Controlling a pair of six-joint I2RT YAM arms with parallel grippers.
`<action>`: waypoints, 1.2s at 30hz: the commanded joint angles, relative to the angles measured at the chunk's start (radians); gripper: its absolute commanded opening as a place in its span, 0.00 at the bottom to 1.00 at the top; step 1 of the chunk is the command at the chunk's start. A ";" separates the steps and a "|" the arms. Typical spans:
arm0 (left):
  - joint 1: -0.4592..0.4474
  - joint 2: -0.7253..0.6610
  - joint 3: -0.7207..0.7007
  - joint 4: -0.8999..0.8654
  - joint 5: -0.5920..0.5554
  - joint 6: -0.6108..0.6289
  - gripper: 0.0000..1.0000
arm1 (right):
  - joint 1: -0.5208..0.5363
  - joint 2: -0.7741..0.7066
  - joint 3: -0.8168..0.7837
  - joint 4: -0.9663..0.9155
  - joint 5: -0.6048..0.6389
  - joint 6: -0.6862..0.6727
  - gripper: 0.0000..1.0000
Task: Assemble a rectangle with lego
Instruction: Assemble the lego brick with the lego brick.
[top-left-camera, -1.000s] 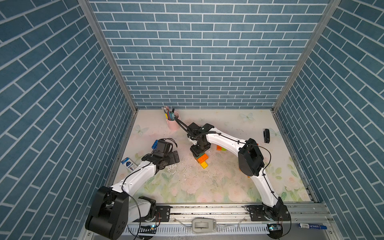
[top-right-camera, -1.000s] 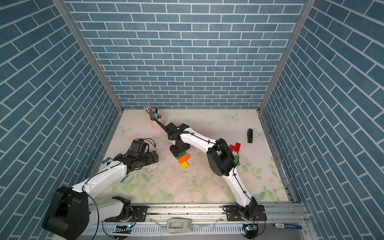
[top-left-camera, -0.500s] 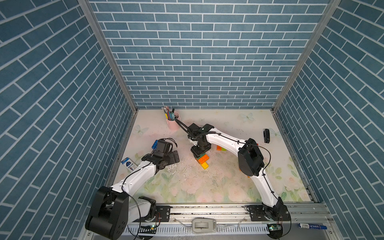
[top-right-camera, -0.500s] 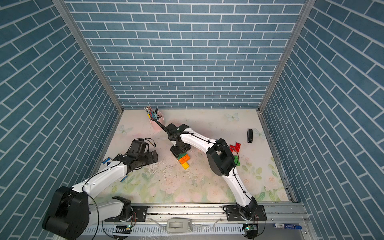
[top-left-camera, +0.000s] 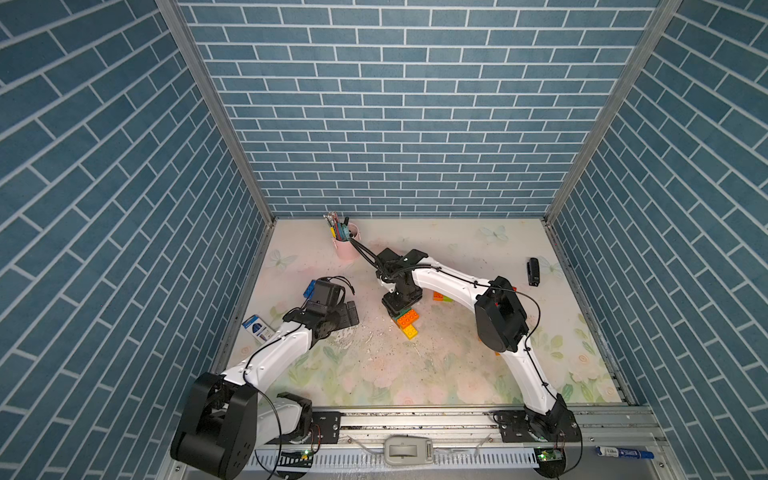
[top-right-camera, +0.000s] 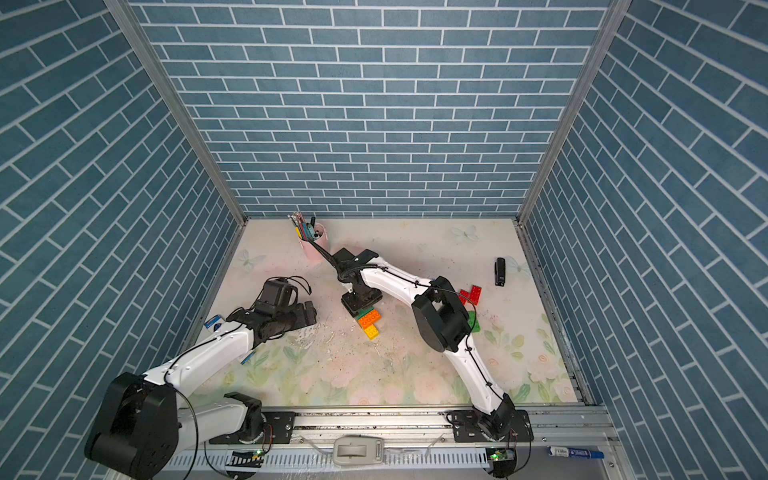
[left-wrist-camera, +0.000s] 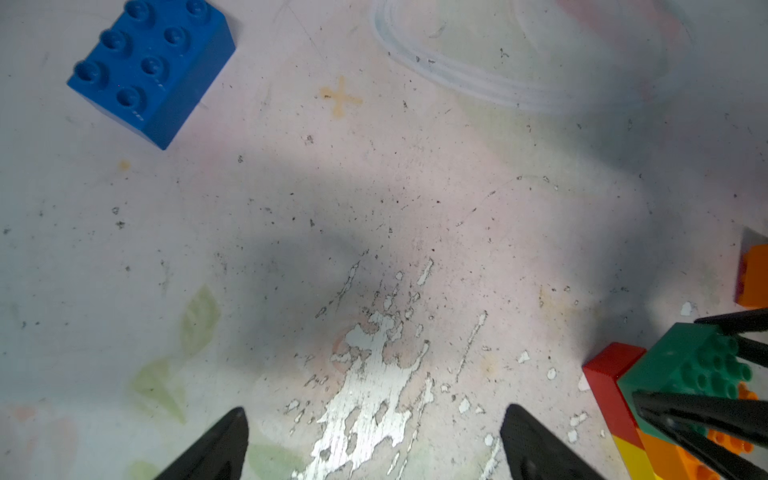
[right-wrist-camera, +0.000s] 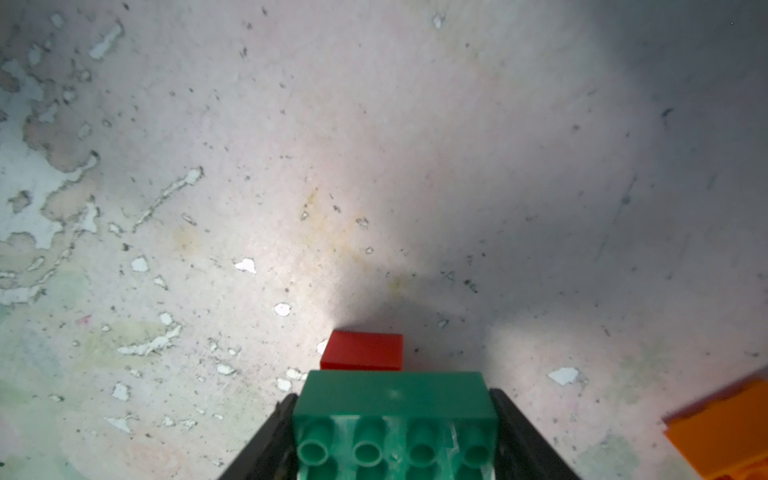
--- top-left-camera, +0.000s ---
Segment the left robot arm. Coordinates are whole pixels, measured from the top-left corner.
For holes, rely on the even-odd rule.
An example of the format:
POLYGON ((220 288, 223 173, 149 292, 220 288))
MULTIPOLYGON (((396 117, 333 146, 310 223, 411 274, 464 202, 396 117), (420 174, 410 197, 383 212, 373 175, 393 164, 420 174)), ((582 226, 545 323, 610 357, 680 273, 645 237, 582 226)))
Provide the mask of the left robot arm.
POLYGON ((170 446, 172 459, 219 479, 237 477, 255 449, 283 445, 315 431, 310 400, 288 393, 270 399, 269 387, 300 357, 332 333, 358 325, 354 290, 344 276, 310 282, 304 301, 290 309, 275 333, 246 360, 192 384, 170 446))

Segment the yellow lego brick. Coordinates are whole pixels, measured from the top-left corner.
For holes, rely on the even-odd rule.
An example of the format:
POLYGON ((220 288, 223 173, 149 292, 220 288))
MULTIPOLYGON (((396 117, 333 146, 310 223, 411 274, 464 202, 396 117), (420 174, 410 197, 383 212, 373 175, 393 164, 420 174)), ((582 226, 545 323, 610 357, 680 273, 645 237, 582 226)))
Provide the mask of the yellow lego brick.
POLYGON ((418 331, 413 325, 408 325, 407 327, 403 328, 402 332, 409 340, 412 340, 418 335, 418 331))

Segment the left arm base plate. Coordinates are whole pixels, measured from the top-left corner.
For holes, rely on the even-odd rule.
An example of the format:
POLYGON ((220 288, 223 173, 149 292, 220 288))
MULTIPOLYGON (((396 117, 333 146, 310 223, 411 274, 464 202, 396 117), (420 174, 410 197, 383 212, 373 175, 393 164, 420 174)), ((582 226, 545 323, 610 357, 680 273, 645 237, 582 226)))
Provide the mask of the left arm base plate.
POLYGON ((307 436, 314 443, 337 444, 341 430, 342 413, 340 411, 319 411, 302 413, 297 426, 289 430, 285 438, 290 441, 304 440, 307 436))

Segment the orange lego brick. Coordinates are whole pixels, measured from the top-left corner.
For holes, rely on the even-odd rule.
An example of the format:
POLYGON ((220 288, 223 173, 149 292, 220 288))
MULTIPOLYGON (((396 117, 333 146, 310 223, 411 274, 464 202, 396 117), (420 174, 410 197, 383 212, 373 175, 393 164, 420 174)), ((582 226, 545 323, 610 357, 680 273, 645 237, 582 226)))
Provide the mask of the orange lego brick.
POLYGON ((418 319, 419 319, 419 314, 413 309, 410 309, 401 314, 401 317, 399 318, 397 325, 400 329, 403 329, 408 325, 412 325, 418 319))

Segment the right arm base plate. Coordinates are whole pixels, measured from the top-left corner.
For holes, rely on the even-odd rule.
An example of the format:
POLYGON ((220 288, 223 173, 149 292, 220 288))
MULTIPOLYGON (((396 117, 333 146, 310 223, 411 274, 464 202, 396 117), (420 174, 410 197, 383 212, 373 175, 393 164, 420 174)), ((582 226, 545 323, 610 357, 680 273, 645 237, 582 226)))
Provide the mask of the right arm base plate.
POLYGON ((546 415, 523 410, 499 410, 491 413, 504 443, 580 442, 582 434, 573 413, 558 410, 546 415))

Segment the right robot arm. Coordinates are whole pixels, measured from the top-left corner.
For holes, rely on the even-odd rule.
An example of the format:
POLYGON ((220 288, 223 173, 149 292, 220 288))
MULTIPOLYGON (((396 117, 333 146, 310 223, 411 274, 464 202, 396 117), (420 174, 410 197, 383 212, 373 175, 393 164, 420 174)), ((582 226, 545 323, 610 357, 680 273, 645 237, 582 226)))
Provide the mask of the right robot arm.
POLYGON ((506 278, 471 277, 416 249, 398 255, 386 248, 375 254, 357 240, 351 245, 375 268, 377 279, 387 288, 382 304, 393 320, 400 320, 421 301, 425 289, 474 313, 480 341, 501 356, 521 391, 534 438, 553 443, 583 439, 573 412, 547 380, 529 345, 535 330, 528 326, 521 295, 506 278))

